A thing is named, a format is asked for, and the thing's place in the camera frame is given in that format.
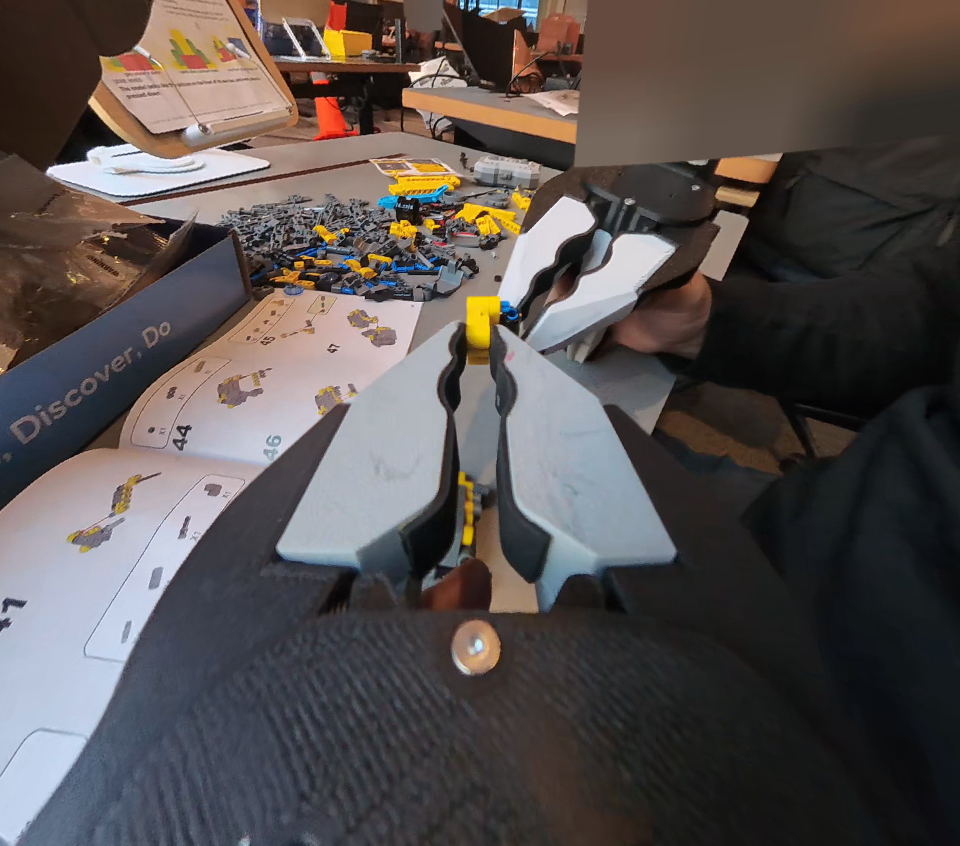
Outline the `open instruction booklet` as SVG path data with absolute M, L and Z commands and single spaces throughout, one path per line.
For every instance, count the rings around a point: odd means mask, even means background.
M 2 510 L 2 844 L 76 761 L 216 517 L 402 359 L 420 314 L 412 301 L 276 290 L 153 383 L 116 447 L 64 461 Z

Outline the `yellow three-hole connector brick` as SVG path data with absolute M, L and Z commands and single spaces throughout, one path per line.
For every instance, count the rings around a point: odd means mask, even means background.
M 493 297 L 469 297 L 465 302 L 466 361 L 469 365 L 488 365 L 495 326 L 501 315 L 501 300 Z

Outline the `grey brick motor block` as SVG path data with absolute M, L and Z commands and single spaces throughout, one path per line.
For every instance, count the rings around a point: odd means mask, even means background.
M 472 176 L 477 184 L 488 187 L 536 190 L 542 168 L 528 159 L 487 155 L 474 162 Z

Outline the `person's right hand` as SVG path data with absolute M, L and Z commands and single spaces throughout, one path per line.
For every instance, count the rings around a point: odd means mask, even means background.
M 645 296 L 608 338 L 618 347 L 657 357 L 691 362 L 699 355 L 713 311 L 707 278 L 695 272 L 683 286 Z

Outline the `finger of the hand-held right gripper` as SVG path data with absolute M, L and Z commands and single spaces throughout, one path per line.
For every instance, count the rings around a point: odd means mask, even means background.
M 598 269 L 602 263 L 602 231 L 597 218 L 582 201 L 561 197 L 534 226 L 522 231 L 515 241 L 507 270 L 502 277 L 498 297 L 509 302 L 521 314 L 516 329 L 539 300 L 548 295 L 561 279 L 570 274 L 572 281 Z
M 672 242 L 652 234 L 613 239 L 603 264 L 579 276 L 568 296 L 540 313 L 526 344 L 549 354 L 617 322 L 635 307 L 644 284 L 676 250 Z

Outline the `grey desk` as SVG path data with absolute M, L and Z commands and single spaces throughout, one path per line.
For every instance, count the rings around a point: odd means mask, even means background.
M 144 202 L 123 202 L 153 216 L 187 220 L 195 216 L 199 223 L 215 225 L 223 214 L 254 204 L 285 200 L 303 195 L 315 202 L 325 194 L 341 201 L 350 198 L 373 203 L 387 191 L 386 177 L 369 160 L 388 156 L 437 158 L 455 166 L 465 150 L 425 137 L 402 132 L 384 132 L 323 142 L 276 145 L 243 152 L 270 164 L 263 170 L 224 183 L 207 183 L 195 188 L 172 191 Z M 416 348 L 442 326 L 461 320 L 466 297 L 494 295 L 499 288 L 495 277 L 502 275 L 509 262 L 513 240 L 498 250 L 480 252 L 480 273 L 453 297 L 427 302 L 421 309 L 411 348 Z M 555 364 L 569 372 L 601 402 L 617 405 L 645 432 L 655 428 L 669 396 L 674 379 L 657 360 L 629 349 L 615 348 L 591 362 L 567 364 L 554 356 Z M 460 458 L 466 471 L 493 484 L 498 416 L 494 403 L 494 383 L 488 368 L 468 367 L 461 381 L 462 401 L 455 419 Z M 494 612 L 537 612 L 534 588 L 507 564 L 499 544 L 498 511 L 486 510 L 478 526 L 477 556 L 492 575 Z

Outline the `yellow grey brick assembly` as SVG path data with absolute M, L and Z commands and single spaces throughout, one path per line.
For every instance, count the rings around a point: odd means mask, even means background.
M 478 524 L 484 510 L 494 501 L 491 486 L 464 471 L 459 472 L 455 532 L 455 550 L 459 558 L 476 555 Z

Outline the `person's right forearm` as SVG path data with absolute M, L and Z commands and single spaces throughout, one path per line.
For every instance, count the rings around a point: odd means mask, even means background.
M 958 390 L 957 135 L 822 149 L 750 223 L 789 281 L 729 276 L 691 377 L 862 417 L 927 386 Z

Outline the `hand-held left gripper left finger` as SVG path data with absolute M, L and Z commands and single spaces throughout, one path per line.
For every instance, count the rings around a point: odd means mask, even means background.
M 276 545 L 289 562 L 422 578 L 454 538 L 454 411 L 464 324 L 452 323 L 364 389 Z

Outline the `orange traffic cone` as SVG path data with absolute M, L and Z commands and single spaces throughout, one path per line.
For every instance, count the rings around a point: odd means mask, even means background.
M 314 142 L 353 138 L 359 135 L 358 129 L 352 128 L 345 119 L 336 97 L 316 97 L 314 103 L 317 117 L 317 133 L 313 137 Z

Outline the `pile of loose brick pieces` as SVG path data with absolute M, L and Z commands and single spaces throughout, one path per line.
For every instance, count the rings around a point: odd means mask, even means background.
M 476 253 L 519 235 L 532 198 L 523 188 L 397 182 L 374 204 L 292 195 L 229 211 L 219 226 L 236 235 L 256 287 L 424 303 L 478 276 Z

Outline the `wooden book stand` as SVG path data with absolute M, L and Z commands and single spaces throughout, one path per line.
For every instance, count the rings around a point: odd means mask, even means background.
M 240 15 L 245 18 L 238 0 L 236 2 Z M 240 164 L 234 154 L 226 151 L 226 146 L 249 140 L 263 133 L 266 132 L 211 148 L 189 150 L 175 156 L 159 156 L 153 152 L 144 151 L 135 144 L 127 142 L 122 136 L 126 141 L 125 146 L 112 146 L 101 152 L 92 151 L 88 153 L 85 161 L 53 166 L 48 174 L 66 184 L 95 191 L 114 199 L 141 198 L 186 184 L 239 176 L 255 170 L 256 165 Z

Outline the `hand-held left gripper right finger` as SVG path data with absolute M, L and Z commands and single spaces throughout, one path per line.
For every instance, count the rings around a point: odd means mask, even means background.
M 672 564 L 676 546 L 599 399 L 502 326 L 489 366 L 500 544 L 539 610 L 571 577 Z

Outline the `clear acrylic stand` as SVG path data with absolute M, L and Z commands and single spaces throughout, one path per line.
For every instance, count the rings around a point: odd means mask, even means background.
M 312 20 L 283 17 L 281 24 L 296 61 L 332 60 L 324 35 Z

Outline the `yellow sticker sheet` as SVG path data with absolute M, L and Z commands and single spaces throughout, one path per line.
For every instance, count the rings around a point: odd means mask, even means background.
M 400 179 L 437 179 L 461 180 L 461 175 L 452 167 L 437 158 L 428 157 L 378 157 L 371 158 L 368 163 L 390 178 L 391 181 Z

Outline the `wooden work table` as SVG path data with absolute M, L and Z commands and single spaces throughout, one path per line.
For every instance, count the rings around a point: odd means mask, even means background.
M 360 135 L 376 132 L 373 96 L 384 79 L 402 79 L 421 70 L 418 63 L 378 62 L 364 59 L 322 60 L 272 57 L 273 64 L 296 100 L 332 97 L 359 101 Z
M 404 108 L 448 119 L 458 146 L 525 158 L 556 170 L 574 165 L 577 119 L 527 97 L 508 98 L 478 87 L 406 88 Z

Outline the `blue cardboard box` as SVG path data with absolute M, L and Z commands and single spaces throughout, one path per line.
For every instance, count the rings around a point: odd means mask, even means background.
M 95 112 L 90 99 L 101 83 L 102 54 L 133 46 L 151 5 L 2 0 L 2 155 L 120 204 L 48 171 L 84 110 Z M 2 372 L 2 505 L 87 445 L 249 294 L 236 235 L 196 224 L 176 268 Z

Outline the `yellow box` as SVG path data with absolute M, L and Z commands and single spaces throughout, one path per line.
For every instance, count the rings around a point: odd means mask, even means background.
M 366 53 L 375 50 L 372 34 L 337 30 L 327 26 L 322 34 L 323 44 L 333 61 L 363 59 Z

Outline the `crumpled clear plastic bag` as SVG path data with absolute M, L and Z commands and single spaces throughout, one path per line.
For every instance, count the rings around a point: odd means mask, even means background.
M 1 371 L 26 362 L 186 260 L 195 218 L 166 221 L 1 162 Z

